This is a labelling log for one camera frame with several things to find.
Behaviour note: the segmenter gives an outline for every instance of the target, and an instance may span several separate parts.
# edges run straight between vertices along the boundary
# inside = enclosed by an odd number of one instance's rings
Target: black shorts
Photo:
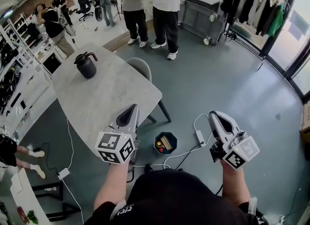
[[[16,166],[16,151],[16,142],[0,135],[0,161],[6,165]]]

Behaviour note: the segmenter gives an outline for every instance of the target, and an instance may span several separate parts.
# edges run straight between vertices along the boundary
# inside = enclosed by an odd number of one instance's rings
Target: cardboard box
[[[300,134],[305,143],[310,143],[310,102],[304,105]]]

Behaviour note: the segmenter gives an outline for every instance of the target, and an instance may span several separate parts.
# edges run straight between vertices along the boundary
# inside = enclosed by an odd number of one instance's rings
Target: khaki pants
[[[53,37],[52,40],[55,45],[57,45],[58,48],[61,49],[67,57],[69,57],[74,53],[74,49],[72,48],[71,44],[68,43],[64,34],[65,31],[63,30],[56,37]]]

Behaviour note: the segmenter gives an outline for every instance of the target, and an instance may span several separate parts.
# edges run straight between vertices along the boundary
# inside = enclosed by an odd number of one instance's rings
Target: black kettle
[[[96,55],[93,52],[85,52],[84,54],[78,55],[76,61],[74,62],[74,64],[77,65],[77,69],[86,79],[92,78],[97,72],[96,66],[89,58],[89,56],[93,56],[95,61],[98,61]]]

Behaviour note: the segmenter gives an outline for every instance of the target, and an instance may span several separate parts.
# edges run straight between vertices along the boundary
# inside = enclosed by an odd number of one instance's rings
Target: black hair
[[[38,12],[38,6],[42,6],[43,7],[43,9],[45,9],[47,6],[45,5],[45,4],[39,4],[39,5],[37,5],[36,7],[35,7],[35,10],[34,10],[34,12],[33,12],[33,15],[37,15],[39,12]]]

